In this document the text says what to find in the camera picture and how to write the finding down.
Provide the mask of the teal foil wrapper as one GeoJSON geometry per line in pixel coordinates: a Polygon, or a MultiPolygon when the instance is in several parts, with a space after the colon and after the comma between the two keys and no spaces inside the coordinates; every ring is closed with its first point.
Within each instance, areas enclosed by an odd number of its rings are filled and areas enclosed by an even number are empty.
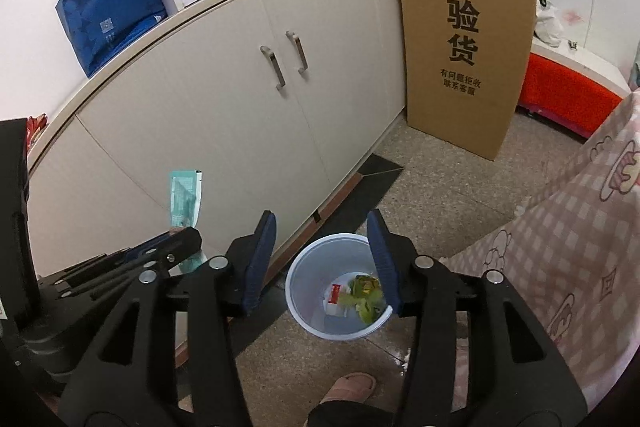
{"type": "Polygon", "coordinates": [[[169,175],[169,223],[171,232],[195,228],[200,217],[203,173],[175,170],[169,175]]]}

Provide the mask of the white plastic trash bin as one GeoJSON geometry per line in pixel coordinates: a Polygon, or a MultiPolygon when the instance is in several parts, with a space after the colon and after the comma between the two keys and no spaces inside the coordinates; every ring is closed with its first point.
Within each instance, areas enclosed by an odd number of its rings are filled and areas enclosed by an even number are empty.
{"type": "Polygon", "coordinates": [[[373,291],[372,303],[363,298],[362,286],[379,281],[366,236],[324,236],[305,247],[288,270],[288,311],[303,329],[321,339],[367,337],[393,313],[379,289],[373,291]]]}

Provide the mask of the pink checkered tablecloth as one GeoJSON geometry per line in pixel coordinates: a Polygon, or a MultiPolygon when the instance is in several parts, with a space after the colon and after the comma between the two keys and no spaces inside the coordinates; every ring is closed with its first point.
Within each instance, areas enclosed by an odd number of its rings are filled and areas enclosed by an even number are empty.
{"type": "Polygon", "coordinates": [[[595,409],[639,349],[638,93],[512,221],[443,262],[472,277],[502,272],[595,409]]]}

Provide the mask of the pink slipper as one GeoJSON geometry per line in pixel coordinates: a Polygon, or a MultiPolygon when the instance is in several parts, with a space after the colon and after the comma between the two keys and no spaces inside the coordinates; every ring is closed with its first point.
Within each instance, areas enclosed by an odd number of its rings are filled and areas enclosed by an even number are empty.
{"type": "Polygon", "coordinates": [[[366,403],[374,394],[378,382],[362,372],[350,373],[340,377],[329,389],[321,403],[330,401],[352,401],[366,403]]]}

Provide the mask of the red snack packet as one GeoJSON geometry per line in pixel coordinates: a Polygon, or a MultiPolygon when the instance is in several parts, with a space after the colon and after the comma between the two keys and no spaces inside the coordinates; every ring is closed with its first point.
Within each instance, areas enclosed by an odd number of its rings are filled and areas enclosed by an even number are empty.
{"type": "Polygon", "coordinates": [[[48,125],[48,116],[41,114],[37,117],[29,116],[26,122],[26,150],[29,152],[48,125]]]}

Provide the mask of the beige floor cabinet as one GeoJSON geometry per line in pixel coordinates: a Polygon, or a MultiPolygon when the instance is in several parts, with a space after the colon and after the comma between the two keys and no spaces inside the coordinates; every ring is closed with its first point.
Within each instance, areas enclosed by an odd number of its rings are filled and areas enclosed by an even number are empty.
{"type": "Polygon", "coordinates": [[[169,175],[201,170],[198,231],[223,254],[272,211],[279,268],[405,105],[399,0],[229,0],[146,48],[32,153],[40,277],[169,227],[169,175]],[[302,40],[308,70],[299,75],[302,40]],[[286,86],[260,52],[276,54],[286,86]]]}

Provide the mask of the blue shopping bag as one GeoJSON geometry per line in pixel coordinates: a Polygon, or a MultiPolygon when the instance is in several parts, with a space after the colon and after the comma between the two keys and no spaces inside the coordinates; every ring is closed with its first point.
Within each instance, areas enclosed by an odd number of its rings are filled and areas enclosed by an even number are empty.
{"type": "Polygon", "coordinates": [[[162,0],[58,0],[55,11],[88,77],[167,16],[162,0]]]}

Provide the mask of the red storage box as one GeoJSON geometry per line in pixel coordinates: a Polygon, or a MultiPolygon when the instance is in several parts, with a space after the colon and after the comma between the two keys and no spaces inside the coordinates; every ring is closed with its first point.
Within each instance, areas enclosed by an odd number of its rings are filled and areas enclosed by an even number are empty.
{"type": "Polygon", "coordinates": [[[535,53],[529,54],[518,106],[585,139],[605,122],[622,98],[597,81],[535,53]]]}

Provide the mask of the tall brown cardboard box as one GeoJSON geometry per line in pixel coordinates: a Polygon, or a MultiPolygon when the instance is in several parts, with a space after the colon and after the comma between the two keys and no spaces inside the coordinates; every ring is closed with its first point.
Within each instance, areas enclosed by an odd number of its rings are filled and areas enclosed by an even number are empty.
{"type": "Polygon", "coordinates": [[[532,48],[536,0],[400,0],[407,122],[493,160],[532,48]]]}

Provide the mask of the white plastic bag by wall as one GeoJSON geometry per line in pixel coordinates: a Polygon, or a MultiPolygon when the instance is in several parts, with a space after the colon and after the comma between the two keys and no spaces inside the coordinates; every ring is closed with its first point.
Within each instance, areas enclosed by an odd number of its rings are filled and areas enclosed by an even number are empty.
{"type": "Polygon", "coordinates": [[[534,36],[552,48],[558,48],[562,43],[563,26],[556,12],[556,7],[550,2],[546,4],[537,2],[534,36]]]}

